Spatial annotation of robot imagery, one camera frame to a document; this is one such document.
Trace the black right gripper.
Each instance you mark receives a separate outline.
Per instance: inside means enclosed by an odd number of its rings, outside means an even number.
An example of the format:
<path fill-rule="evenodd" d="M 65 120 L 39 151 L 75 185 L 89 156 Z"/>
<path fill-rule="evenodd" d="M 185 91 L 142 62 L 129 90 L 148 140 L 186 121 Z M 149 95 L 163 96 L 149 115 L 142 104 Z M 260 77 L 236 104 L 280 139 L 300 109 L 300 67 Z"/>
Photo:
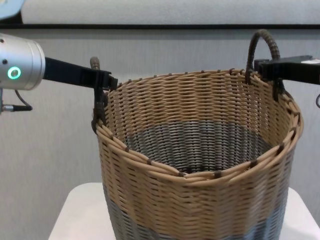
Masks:
<path fill-rule="evenodd" d="M 269 59 L 255 59 L 254 70 L 258 71 L 264 80 L 277 78 L 307 84 L 319 84 L 319 58 L 302 55 L 281 58 L 274 65 Z"/>

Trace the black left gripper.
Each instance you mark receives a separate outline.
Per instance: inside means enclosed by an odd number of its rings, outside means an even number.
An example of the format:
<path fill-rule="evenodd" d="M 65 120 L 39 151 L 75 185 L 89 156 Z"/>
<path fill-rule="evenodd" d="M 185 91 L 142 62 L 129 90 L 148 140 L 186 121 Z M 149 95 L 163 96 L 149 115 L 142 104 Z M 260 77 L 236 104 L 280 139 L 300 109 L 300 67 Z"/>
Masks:
<path fill-rule="evenodd" d="M 118 79 L 109 71 L 93 70 L 88 67 L 45 57 L 44 79 L 70 84 L 95 90 L 102 88 L 110 90 L 118 86 Z"/>

